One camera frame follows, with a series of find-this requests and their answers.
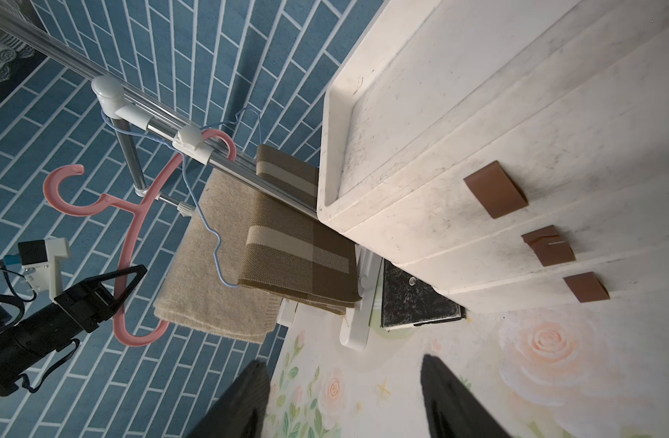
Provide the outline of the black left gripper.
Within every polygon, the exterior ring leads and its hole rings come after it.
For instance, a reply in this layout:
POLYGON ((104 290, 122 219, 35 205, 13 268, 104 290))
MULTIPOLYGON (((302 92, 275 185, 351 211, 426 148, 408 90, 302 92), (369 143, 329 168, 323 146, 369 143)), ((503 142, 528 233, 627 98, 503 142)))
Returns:
POLYGON ((62 350, 81 332, 93 332, 111 319, 130 298, 148 273, 144 265, 130 266, 88 277, 80 282, 82 299, 62 296, 22 321, 16 342, 24 350, 62 350))

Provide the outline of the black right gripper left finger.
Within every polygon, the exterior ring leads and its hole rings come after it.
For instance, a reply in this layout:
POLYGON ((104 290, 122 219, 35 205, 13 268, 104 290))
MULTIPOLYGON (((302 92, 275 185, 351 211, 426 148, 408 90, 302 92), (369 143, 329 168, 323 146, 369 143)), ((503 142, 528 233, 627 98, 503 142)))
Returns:
POLYGON ((271 391, 267 364, 252 361, 188 437, 260 437, 271 391))

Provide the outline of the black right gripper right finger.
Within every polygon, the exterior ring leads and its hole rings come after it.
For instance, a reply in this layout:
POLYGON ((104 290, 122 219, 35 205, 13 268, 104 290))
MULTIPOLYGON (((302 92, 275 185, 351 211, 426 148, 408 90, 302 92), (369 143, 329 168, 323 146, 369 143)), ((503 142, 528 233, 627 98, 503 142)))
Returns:
POLYGON ((431 437, 510 437, 439 357, 423 357, 420 383, 431 437))

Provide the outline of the beige knitted cloth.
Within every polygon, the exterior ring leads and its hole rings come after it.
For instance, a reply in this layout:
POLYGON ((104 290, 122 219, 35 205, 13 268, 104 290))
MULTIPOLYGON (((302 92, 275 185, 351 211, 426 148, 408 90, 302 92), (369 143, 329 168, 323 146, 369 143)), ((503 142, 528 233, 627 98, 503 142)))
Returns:
POLYGON ((190 219, 154 303, 158 319, 259 344, 276 328, 282 300, 237 285, 256 193, 225 173, 210 174, 199 206, 219 236, 200 217, 190 219))

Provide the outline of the pink plastic hanger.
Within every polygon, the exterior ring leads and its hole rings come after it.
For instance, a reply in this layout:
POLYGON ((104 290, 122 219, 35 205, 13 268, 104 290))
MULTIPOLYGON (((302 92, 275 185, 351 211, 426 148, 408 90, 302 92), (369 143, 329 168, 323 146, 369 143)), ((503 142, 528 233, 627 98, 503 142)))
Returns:
MULTIPOLYGON (((169 161, 169 163, 161 171, 154 182, 152 182, 140 204, 133 204, 113 195, 108 195, 107 193, 101 195, 99 200, 94 204, 86 206, 74 206, 68 204, 68 202, 62 199, 59 193, 59 186, 64 179, 83 174, 84 166, 81 164, 70 164, 62 166, 51 172, 44 182, 43 191, 47 202, 53 208, 66 215, 76 217, 92 216, 101 213, 109 206, 113 206, 120 210, 131 213, 133 215, 133 220, 128 228, 126 240, 122 248, 118 265, 120 269, 124 269, 130 268, 130 262, 135 250, 135 243, 137 242, 140 230, 146 219, 146 216, 148 215, 150 207, 152 206, 153 202, 159 198, 160 189, 164 186, 175 169, 179 168, 184 170, 188 167, 186 164, 186 158, 188 155, 186 148, 176 147, 179 144, 179 141, 177 141, 174 136, 170 136, 166 140, 163 136, 156 136, 149 133, 144 134, 122 130, 120 128, 117 128, 115 131, 128 138, 147 138, 153 142, 164 144, 168 146, 170 150, 175 152, 175 156, 169 161)), ((113 324, 114 334, 117 340, 129 347, 144 347, 149 345, 160 339, 168 328, 168 323, 163 320, 152 333, 142 337, 134 336, 126 329, 125 308, 122 308, 122 310, 113 316, 113 324)))

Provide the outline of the beige brown plaid scarf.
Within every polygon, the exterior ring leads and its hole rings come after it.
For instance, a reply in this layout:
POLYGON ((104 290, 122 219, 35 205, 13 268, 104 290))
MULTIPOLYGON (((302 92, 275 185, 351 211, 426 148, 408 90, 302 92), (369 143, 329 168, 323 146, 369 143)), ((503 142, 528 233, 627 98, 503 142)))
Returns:
POLYGON ((239 284, 336 315, 361 300, 355 244, 260 192, 252 200, 239 284))

